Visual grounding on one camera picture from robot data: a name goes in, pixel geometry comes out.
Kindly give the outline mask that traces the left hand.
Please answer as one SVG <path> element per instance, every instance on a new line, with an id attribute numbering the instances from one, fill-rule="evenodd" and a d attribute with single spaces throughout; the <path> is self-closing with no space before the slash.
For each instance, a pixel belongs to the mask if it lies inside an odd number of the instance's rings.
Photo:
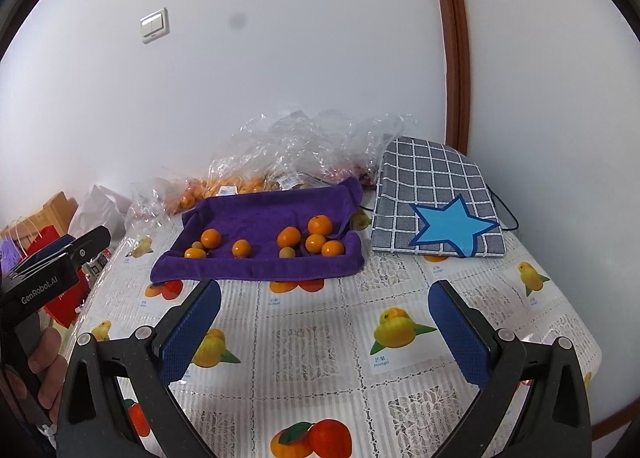
<path id="1" fill-rule="evenodd" d="M 51 419 L 58 417 L 67 369 L 67 362 L 60 354 L 61 344 L 62 337 L 58 330 L 53 327 L 43 329 L 37 348 L 28 358 L 29 369 L 41 380 L 37 394 L 38 402 Z M 6 399 L 13 412 L 18 412 L 18 408 L 26 402 L 28 397 L 24 381 L 12 367 L 6 371 L 4 380 L 8 385 Z"/>

